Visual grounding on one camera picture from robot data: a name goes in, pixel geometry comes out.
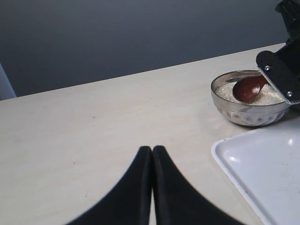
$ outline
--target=metal bowl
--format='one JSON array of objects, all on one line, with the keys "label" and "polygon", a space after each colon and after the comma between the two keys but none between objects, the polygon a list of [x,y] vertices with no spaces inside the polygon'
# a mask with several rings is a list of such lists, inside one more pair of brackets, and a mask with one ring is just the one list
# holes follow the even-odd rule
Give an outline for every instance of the metal bowl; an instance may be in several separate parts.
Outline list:
[{"label": "metal bowl", "polygon": [[286,102],[274,105],[245,105],[225,100],[218,96],[217,87],[237,82],[248,76],[259,76],[257,70],[241,70],[223,74],[211,83],[211,96],[217,110],[229,121],[248,127],[265,126],[280,120],[289,110]]}]

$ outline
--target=screw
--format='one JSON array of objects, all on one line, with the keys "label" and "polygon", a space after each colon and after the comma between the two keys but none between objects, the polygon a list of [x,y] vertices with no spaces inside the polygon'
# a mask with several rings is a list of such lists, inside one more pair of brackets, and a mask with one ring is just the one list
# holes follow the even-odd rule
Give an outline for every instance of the screw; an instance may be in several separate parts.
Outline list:
[{"label": "screw", "polygon": [[291,97],[293,96],[293,93],[291,91],[288,91],[287,94],[286,94],[288,97]]}]

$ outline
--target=white tabletop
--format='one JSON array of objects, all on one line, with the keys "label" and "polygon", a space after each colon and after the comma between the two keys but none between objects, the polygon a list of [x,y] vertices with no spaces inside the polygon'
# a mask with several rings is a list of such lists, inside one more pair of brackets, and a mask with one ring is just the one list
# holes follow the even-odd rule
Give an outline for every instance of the white tabletop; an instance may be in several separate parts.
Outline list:
[{"label": "white tabletop", "polygon": [[60,225],[79,216],[118,182],[142,145],[164,145],[211,202],[261,224],[212,158],[215,141],[249,128],[220,115],[210,83],[256,69],[260,51],[282,46],[0,101],[0,224]]}]

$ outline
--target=white grains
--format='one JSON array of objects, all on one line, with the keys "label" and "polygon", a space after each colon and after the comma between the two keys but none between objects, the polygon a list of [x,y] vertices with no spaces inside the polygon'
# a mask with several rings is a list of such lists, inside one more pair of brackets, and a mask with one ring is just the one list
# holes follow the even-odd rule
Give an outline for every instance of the white grains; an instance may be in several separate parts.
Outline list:
[{"label": "white grains", "polygon": [[216,94],[223,99],[235,103],[242,103],[246,105],[273,105],[284,102],[284,99],[268,84],[266,84],[261,92],[253,98],[250,102],[244,103],[236,100],[233,96],[233,87],[236,82],[226,83],[216,89]]}]

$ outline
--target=wooden spoon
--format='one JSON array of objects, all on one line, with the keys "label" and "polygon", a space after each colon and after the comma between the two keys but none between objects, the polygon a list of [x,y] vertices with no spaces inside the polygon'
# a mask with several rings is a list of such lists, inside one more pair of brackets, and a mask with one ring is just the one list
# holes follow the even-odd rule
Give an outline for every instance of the wooden spoon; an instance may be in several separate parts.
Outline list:
[{"label": "wooden spoon", "polygon": [[247,77],[234,85],[232,94],[236,100],[248,102],[259,94],[266,83],[268,82],[263,75]]}]

